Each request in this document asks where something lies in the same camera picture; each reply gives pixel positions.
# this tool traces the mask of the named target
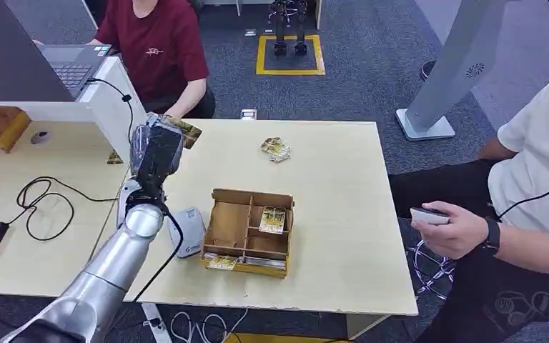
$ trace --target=red t-shirt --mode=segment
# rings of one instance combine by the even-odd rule
[[[188,81],[209,75],[199,24],[187,0],[158,0],[145,18],[132,0],[109,0],[96,39],[121,52],[142,102],[181,94]]]

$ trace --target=white t-shirt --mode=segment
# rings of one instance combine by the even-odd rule
[[[518,154],[496,164],[488,184],[496,212],[549,191],[549,85],[506,125],[498,138]],[[510,210],[502,222],[531,231],[549,232],[549,196]]]

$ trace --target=table leg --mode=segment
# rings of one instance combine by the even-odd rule
[[[367,332],[372,327],[378,325],[387,315],[379,314],[347,314],[346,315],[346,331],[348,340],[353,341],[359,336]]]
[[[323,10],[323,1],[317,0],[317,10],[315,16],[317,17],[317,30],[321,29],[321,11]]]

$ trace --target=black pants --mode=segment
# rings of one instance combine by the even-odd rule
[[[488,175],[494,162],[390,176],[397,215],[409,218],[410,207],[441,200],[482,217],[494,217]],[[403,240],[412,230],[402,222]],[[495,343],[532,322],[549,321],[549,274],[532,272],[488,257],[476,249],[459,259],[447,301],[416,343]]]
[[[175,104],[180,98],[181,94],[170,94],[162,99],[152,101],[149,103],[144,103],[144,109],[146,112],[154,112],[158,114],[163,114],[167,111],[173,104]],[[214,92],[207,87],[205,95],[201,98],[201,101],[188,112],[184,118],[186,119],[211,119],[214,117],[216,112],[216,98]]]

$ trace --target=laptop keyboard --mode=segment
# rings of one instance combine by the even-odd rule
[[[82,86],[82,82],[89,73],[91,69],[90,64],[52,64],[51,67],[54,69],[62,83],[66,86],[68,90],[76,89],[79,86]]]

